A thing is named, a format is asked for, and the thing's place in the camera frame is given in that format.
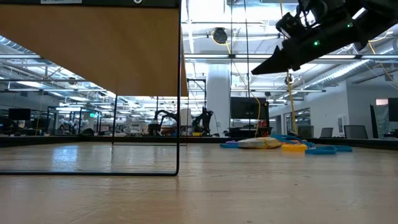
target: white column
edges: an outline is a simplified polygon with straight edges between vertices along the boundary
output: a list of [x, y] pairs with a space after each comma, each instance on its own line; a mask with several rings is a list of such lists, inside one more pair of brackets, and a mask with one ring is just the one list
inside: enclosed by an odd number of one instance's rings
[[230, 66], [210, 65], [207, 75], [207, 109], [214, 112], [210, 121], [211, 134], [220, 132], [220, 137], [224, 137], [223, 131], [229, 131], [229, 89], [231, 86]]

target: metal frame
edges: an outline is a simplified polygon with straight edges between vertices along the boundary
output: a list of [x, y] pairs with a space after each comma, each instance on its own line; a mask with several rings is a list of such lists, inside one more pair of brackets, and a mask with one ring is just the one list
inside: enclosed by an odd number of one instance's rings
[[[32, 4], [43, 5], [41, 0], [0, 0], [0, 4]], [[181, 24], [181, 0], [143, 0], [140, 4], [136, 4], [133, 0], [82, 0], [80, 4], [62, 4], [62, 6], [104, 6], [104, 7], [144, 7], [144, 8], [168, 8], [178, 9], [178, 24]], [[181, 47], [181, 26], [178, 26], [178, 33], [176, 40], [178, 41], [178, 68], [177, 72], [177, 137], [175, 138], [176, 145], [176, 166], [175, 171], [134, 171], [134, 172], [120, 172], [120, 171], [105, 171], [105, 170], [88, 170], [88, 171], [60, 171], [60, 170], [0, 170], [0, 175], [107, 175], [107, 176], [177, 176], [180, 171], [180, 103], [181, 103], [181, 62], [182, 62], [182, 47]], [[114, 107], [114, 115], [117, 113], [118, 96], [116, 96]]]

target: television screen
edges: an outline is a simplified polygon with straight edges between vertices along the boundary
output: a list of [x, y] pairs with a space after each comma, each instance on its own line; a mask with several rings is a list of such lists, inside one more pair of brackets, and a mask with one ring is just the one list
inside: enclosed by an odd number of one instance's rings
[[390, 122], [398, 122], [398, 98], [388, 99], [388, 115]]
[[30, 120], [30, 109], [25, 108], [9, 108], [8, 118], [13, 121]]
[[[260, 119], [267, 119], [264, 107], [266, 99], [259, 98], [261, 106]], [[258, 119], [259, 103], [255, 98], [231, 97], [231, 118], [232, 119]]]

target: computer monitor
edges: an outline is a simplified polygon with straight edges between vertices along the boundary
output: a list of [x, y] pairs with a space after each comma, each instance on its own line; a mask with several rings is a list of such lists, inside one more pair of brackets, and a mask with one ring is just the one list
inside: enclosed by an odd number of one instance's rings
[[[258, 99], [261, 104], [260, 119], [267, 119], [267, 100]], [[231, 97], [232, 119], [258, 119], [259, 103], [255, 98]]]
[[388, 114], [390, 122], [398, 122], [398, 98], [388, 98]]
[[30, 109], [26, 108], [9, 108], [8, 118], [13, 121], [27, 121], [30, 120]]

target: office chair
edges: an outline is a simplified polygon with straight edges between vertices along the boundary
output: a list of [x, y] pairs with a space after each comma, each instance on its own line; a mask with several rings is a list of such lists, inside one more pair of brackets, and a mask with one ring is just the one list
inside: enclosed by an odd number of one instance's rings
[[322, 128], [320, 138], [331, 138], [333, 137], [333, 128]]
[[297, 132], [301, 138], [313, 138], [313, 126], [298, 127]]
[[344, 125], [344, 133], [349, 139], [368, 139], [365, 125]]

